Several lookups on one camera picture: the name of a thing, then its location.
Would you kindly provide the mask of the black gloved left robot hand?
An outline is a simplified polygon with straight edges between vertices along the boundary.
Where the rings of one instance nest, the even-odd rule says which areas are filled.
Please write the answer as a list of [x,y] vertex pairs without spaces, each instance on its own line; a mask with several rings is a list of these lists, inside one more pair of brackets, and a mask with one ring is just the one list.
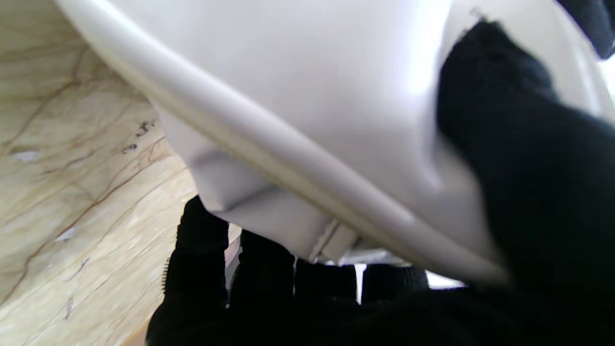
[[613,0],[559,0],[593,45],[598,57],[615,52],[615,2]]

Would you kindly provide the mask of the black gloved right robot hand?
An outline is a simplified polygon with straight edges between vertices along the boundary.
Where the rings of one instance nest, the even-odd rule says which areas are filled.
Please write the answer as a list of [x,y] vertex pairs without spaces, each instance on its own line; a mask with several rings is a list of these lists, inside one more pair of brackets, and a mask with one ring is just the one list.
[[612,346],[614,127],[564,105],[497,22],[455,44],[438,127],[477,176],[505,288],[432,290],[424,270],[356,273],[243,231],[226,288],[228,223],[189,200],[148,346]]

